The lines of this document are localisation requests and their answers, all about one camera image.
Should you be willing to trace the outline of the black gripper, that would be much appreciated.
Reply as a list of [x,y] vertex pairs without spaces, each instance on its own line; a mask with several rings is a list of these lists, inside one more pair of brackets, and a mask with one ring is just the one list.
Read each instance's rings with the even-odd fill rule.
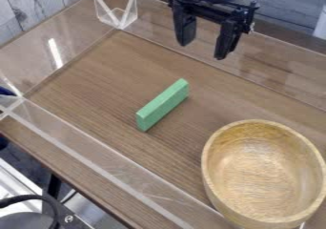
[[197,36],[197,17],[221,25],[214,57],[223,60],[234,51],[241,34],[254,28],[256,12],[260,5],[256,1],[238,4],[232,0],[170,0],[174,12],[174,23],[178,44],[187,46]]

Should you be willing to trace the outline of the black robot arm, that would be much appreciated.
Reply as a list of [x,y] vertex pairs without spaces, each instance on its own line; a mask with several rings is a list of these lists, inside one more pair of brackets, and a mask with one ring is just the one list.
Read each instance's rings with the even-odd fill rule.
[[256,25],[257,1],[249,5],[232,0],[170,0],[178,44],[185,47],[197,38],[198,18],[221,25],[214,57],[223,60],[236,50],[241,36]]

